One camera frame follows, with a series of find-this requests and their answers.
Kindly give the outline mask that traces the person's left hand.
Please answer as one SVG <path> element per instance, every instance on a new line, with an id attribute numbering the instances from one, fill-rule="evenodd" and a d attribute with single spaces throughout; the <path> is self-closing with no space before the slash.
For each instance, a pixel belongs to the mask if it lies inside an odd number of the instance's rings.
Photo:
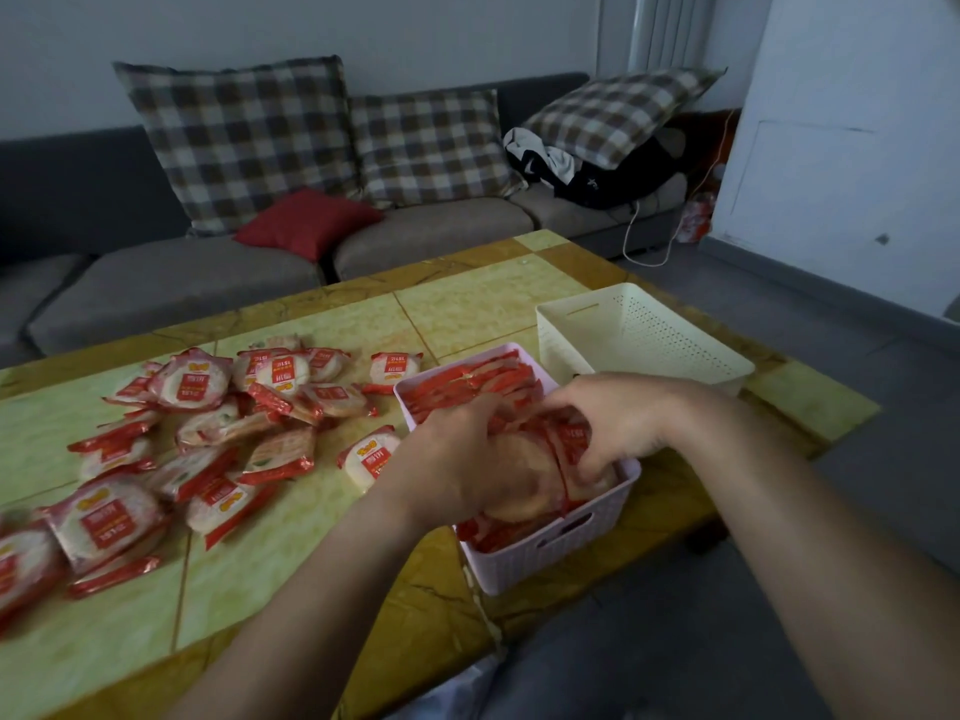
<path id="1" fill-rule="evenodd" d="M 369 491 L 421 535 L 538 489 L 536 475 L 498 458 L 466 404 L 433 411 L 402 440 Z"/>

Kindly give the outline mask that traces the person's right hand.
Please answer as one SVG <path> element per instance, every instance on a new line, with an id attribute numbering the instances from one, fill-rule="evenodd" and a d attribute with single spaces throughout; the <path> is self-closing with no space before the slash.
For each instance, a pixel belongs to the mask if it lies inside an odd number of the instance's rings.
<path id="1" fill-rule="evenodd" d="M 677 447 L 691 429 L 694 409 L 715 395 L 711 387 L 690 380 L 630 374 L 630 457 L 616 462 Z"/>

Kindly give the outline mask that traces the round cracker snack packet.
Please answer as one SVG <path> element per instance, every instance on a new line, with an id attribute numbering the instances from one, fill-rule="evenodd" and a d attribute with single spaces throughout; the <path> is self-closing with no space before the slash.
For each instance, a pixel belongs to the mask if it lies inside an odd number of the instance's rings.
<path id="1" fill-rule="evenodd" d="M 499 460 L 534 474 L 537 490 L 521 499 L 502 501 L 484 510 L 482 517 L 520 524 L 561 515 L 617 487 L 622 477 L 613 464 L 601 472 L 598 481 L 580 481 L 577 464 L 591 436 L 590 426 L 575 410 L 529 418 L 515 433 L 490 436 Z"/>

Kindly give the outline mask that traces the person's right forearm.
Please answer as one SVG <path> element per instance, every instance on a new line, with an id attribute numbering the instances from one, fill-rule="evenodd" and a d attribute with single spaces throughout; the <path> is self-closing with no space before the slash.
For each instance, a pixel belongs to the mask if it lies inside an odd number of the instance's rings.
<path id="1" fill-rule="evenodd" d="M 837 720 L 960 720 L 960 577 L 850 503 L 738 401 L 683 392 L 677 449 Z"/>

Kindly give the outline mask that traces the person's left forearm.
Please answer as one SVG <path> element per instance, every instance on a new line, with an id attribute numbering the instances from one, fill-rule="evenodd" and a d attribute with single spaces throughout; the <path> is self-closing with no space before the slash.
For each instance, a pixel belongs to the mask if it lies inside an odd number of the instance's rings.
<path id="1" fill-rule="evenodd" d="M 391 586 L 429 533 L 372 488 L 165 720 L 329 720 Z"/>

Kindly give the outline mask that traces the row of red white packets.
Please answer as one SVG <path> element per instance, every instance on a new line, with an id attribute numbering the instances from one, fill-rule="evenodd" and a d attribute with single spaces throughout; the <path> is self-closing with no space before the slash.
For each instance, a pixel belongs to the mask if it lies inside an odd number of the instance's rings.
<path id="1" fill-rule="evenodd" d="M 526 399 L 530 406 L 544 398 L 545 389 L 533 366 L 523 362 L 520 351 L 513 349 L 483 362 L 451 365 L 419 384 L 402 386 L 399 394 L 414 422 L 421 424 L 437 409 L 459 406 L 485 394 Z M 585 504 L 519 524 L 486 520 L 480 514 L 458 524 L 455 532 L 472 550 L 492 554 L 519 543 Z"/>

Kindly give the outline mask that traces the pink plastic basket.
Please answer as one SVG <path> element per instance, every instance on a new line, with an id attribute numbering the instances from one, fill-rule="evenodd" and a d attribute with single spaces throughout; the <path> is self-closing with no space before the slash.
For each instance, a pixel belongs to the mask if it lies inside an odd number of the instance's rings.
<path id="1" fill-rule="evenodd" d="M 518 350 L 520 359 L 533 367 L 535 375 L 542 381 L 544 397 L 558 389 L 559 384 L 531 354 L 518 343 L 509 341 L 396 382 L 392 390 L 401 405 L 409 429 L 413 431 L 422 423 L 415 423 L 402 403 L 402 387 L 420 384 L 451 366 L 477 364 L 510 350 Z M 557 564 L 564 557 L 612 531 L 633 486 L 642 475 L 642 466 L 636 459 L 621 460 L 613 465 L 618 468 L 622 477 L 618 486 L 583 506 L 572 509 L 566 516 L 553 520 L 520 542 L 491 554 L 483 554 L 474 551 L 470 545 L 458 538 L 466 562 L 480 589 L 490 596 L 505 593 L 521 581 Z"/>

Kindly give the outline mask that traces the red patterned bag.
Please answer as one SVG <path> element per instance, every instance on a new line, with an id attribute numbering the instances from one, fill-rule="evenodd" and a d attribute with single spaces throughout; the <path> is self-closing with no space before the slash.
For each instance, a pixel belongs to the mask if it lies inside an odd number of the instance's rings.
<path id="1" fill-rule="evenodd" d="M 684 203 L 678 222 L 675 241 L 690 245 L 699 243 L 712 230 L 716 192 L 697 192 Z"/>

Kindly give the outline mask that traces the black and white clothing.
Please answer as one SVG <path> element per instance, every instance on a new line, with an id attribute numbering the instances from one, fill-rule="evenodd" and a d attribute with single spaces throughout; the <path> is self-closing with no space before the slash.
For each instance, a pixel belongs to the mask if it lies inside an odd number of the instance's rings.
<path id="1" fill-rule="evenodd" d="M 503 137 L 510 166 L 529 183 L 541 183 L 557 199 L 607 210 L 654 194 L 680 171 L 686 136 L 661 128 L 615 168 L 600 168 L 556 146 L 531 130 L 515 127 Z"/>

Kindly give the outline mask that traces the red cushion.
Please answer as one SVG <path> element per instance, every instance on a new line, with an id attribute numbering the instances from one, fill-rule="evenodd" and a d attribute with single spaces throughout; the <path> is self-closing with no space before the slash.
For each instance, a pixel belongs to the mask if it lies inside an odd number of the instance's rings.
<path id="1" fill-rule="evenodd" d="M 319 264 L 347 237 L 383 219 L 382 211 L 365 202 L 301 189 L 241 226 L 233 240 L 252 248 L 281 250 Z"/>

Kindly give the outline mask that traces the medium plaid pillow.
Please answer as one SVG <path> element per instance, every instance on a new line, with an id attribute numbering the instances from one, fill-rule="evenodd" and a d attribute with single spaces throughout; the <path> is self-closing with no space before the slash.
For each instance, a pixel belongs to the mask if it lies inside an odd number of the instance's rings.
<path id="1" fill-rule="evenodd" d="M 527 188 L 502 143 L 494 88 L 359 95 L 349 106 L 362 195 L 370 205 L 508 199 Z"/>

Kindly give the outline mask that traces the flat plaid pillow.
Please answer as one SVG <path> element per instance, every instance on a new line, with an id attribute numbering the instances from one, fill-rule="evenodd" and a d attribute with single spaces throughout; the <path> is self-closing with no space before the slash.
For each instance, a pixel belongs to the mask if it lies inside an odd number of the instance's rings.
<path id="1" fill-rule="evenodd" d="M 548 103 L 522 128 L 583 163 L 614 170 L 726 72 L 669 68 L 593 79 Z"/>

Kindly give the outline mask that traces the pile of red white packets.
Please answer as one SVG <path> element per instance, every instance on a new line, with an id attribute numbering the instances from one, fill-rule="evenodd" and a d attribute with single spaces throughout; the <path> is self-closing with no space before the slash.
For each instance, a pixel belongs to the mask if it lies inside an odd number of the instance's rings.
<path id="1" fill-rule="evenodd" d="M 77 484 L 48 505 L 0 512 L 0 641 L 53 594 L 85 598 L 150 574 L 181 520 L 206 548 L 311 472 L 318 435 L 373 418 L 372 397 L 422 369 L 422 352 L 354 353 L 285 332 L 234 356 L 189 348 L 147 361 L 102 398 L 126 411 L 66 446 Z"/>

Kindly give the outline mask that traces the grey fabric sofa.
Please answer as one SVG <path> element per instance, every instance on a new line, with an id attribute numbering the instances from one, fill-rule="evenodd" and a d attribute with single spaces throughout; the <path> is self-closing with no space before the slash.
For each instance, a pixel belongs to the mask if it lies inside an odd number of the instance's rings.
<path id="1" fill-rule="evenodd" d="M 550 229 L 618 256 L 630 211 L 531 185 L 394 209 L 318 264 L 191 238 L 140 126 L 0 143 L 0 369 Z"/>

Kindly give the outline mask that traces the white door panel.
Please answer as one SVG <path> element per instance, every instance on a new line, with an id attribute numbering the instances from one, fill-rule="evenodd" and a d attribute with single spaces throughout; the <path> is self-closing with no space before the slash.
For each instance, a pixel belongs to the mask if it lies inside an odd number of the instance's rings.
<path id="1" fill-rule="evenodd" d="M 772 0 L 711 234 L 945 321 L 960 298 L 960 0 Z"/>

